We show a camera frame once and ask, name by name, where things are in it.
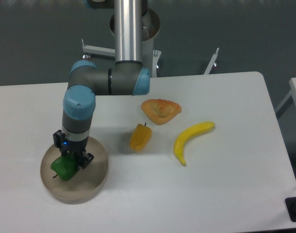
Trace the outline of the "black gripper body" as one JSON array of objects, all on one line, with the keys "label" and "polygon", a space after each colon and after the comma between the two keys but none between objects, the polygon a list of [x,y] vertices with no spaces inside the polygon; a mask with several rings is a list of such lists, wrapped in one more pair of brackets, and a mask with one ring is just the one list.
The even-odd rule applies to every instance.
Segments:
[{"label": "black gripper body", "polygon": [[86,152],[87,138],[81,141],[70,141],[63,139],[60,143],[60,152],[62,156],[65,156],[68,152],[73,153],[77,157],[82,157]]}]

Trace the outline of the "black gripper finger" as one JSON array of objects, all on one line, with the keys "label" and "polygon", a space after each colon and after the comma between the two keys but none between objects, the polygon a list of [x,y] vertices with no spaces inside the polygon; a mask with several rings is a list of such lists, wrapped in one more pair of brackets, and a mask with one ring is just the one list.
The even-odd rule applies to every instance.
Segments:
[{"label": "black gripper finger", "polygon": [[81,169],[85,169],[93,159],[94,155],[87,153],[86,151],[76,154],[77,165]]},{"label": "black gripper finger", "polygon": [[53,142],[54,142],[54,146],[56,148],[61,148],[63,145],[63,133],[61,130],[56,131],[53,134]]}]

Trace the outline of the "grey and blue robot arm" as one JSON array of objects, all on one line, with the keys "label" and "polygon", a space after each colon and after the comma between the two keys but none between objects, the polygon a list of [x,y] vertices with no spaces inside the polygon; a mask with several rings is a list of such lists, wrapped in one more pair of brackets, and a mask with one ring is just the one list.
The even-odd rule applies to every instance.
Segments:
[{"label": "grey and blue robot arm", "polygon": [[76,168],[86,168],[94,156],[86,152],[96,96],[146,95],[150,72],[142,64],[142,16],[145,0],[116,0],[114,6],[115,67],[99,70],[90,61],[72,66],[63,98],[62,129],[53,134],[62,157],[73,156]]}]

